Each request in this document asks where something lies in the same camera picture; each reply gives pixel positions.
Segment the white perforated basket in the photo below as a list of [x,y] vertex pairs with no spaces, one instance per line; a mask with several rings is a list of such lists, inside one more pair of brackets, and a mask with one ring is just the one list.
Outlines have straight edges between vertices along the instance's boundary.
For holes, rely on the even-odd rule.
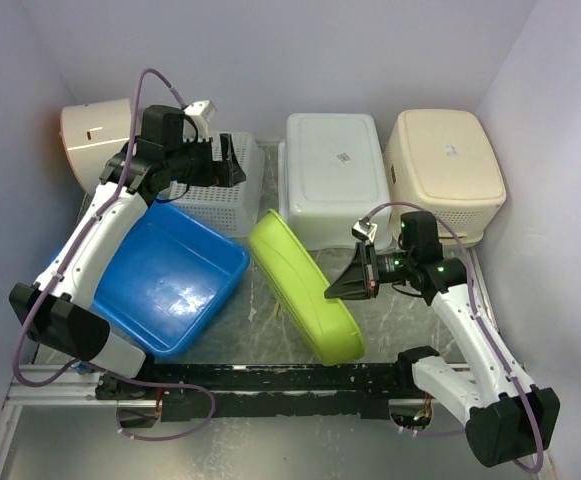
[[264,176],[265,155],[254,137],[246,132],[230,132],[233,153],[246,181],[232,188],[191,187],[172,182],[165,199],[200,222],[231,238],[247,237],[257,222]]

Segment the green plastic tray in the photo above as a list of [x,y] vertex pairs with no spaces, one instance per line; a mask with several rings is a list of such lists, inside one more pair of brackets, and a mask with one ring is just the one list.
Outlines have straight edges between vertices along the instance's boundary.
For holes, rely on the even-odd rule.
[[324,296],[328,279],[280,214],[268,210],[247,242],[277,302],[319,363],[361,359],[365,342],[357,322],[342,301]]

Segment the large white plastic tub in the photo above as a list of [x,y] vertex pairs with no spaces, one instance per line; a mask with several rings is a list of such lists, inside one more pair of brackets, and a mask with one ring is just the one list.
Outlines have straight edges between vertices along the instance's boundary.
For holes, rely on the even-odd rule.
[[367,114],[290,115],[278,173],[279,213],[308,250],[352,248],[354,223],[390,200]]

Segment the blue plastic tray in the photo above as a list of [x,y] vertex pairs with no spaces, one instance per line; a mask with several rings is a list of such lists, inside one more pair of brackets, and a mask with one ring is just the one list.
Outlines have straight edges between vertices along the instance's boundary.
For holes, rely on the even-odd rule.
[[171,204],[154,204],[109,263],[92,310],[144,350],[189,348],[235,291],[246,249]]

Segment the beige perforated laundry basket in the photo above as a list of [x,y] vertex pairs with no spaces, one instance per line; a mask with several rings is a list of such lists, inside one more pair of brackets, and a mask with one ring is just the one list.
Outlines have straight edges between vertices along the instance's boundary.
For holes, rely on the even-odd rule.
[[479,243],[506,201],[494,150],[467,111],[412,109],[399,114],[383,152],[390,199],[432,211],[463,243]]

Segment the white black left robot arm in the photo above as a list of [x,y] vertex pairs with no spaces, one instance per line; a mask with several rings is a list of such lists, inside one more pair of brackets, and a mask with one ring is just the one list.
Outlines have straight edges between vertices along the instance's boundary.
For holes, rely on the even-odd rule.
[[92,203],[54,261],[9,302],[21,323],[17,341],[31,339],[120,377],[132,398],[151,395],[157,375],[147,354],[116,335],[91,312],[100,280],[124,238],[171,183],[232,188],[246,179],[230,135],[213,156],[209,100],[187,106],[151,105],[133,114],[130,136],[105,164]]

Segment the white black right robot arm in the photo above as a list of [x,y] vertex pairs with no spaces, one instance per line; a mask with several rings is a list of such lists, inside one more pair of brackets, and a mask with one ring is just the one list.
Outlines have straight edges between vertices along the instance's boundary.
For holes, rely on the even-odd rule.
[[422,210],[402,214],[398,250],[379,254],[371,219],[366,215],[354,224],[354,256],[325,297],[365,300],[376,297],[383,284],[412,287],[450,331],[473,378],[457,373],[433,348],[417,347],[398,356],[396,390],[436,399],[463,425],[483,466],[513,462],[540,472],[560,401],[553,389],[536,385],[492,326],[477,298],[469,256],[445,257],[438,235],[442,224]]

